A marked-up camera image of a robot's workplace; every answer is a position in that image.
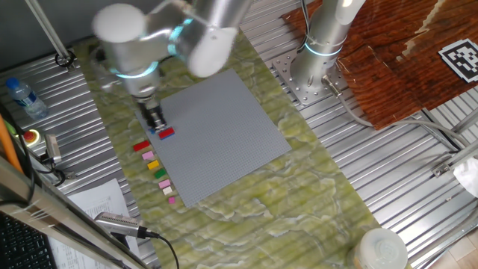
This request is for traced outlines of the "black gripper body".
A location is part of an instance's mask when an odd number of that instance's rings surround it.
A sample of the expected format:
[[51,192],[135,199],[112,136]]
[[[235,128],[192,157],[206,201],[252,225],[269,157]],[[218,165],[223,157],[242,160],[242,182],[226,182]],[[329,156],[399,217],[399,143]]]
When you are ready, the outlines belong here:
[[136,96],[134,99],[137,102],[140,112],[147,123],[149,114],[154,114],[155,116],[156,114],[163,114],[161,104],[154,95],[146,97]]

